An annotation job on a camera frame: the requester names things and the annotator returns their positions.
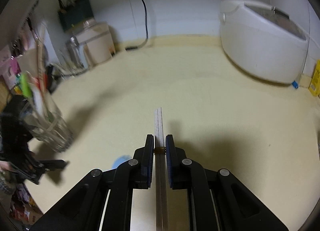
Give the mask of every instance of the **black cable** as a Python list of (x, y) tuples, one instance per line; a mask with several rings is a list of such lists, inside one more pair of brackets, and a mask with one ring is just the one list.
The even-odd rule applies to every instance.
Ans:
[(148, 35), (148, 25), (147, 25), (147, 7), (146, 7), (146, 3), (144, 2), (144, 0), (141, 0), (144, 6), (144, 13), (145, 13), (145, 24), (146, 24), (146, 39), (144, 40), (143, 43), (141, 43), (140, 45), (137, 46), (128, 46), (126, 48), (124, 48), (125, 50), (133, 50), (133, 49), (138, 49), (138, 48), (142, 48), (143, 46), (146, 45), (146, 43), (148, 42), (149, 39), (149, 35)]

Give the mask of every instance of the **countertop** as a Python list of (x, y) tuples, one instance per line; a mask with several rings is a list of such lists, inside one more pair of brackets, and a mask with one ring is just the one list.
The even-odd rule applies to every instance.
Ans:
[[(111, 169), (154, 134), (162, 107), (164, 136), (203, 167), (229, 169), (289, 228), (296, 231), (320, 197), (318, 100), (253, 79), (232, 64), (217, 41), (189, 37), (185, 45), (154, 45), (64, 81), (53, 94), (75, 141), (55, 154), (33, 140), (38, 158), (70, 161), (62, 172), (26, 185), (43, 212), (90, 170)], [(155, 182), (133, 193), (131, 230), (155, 230)], [(168, 192), (171, 230), (188, 230), (185, 191)]]

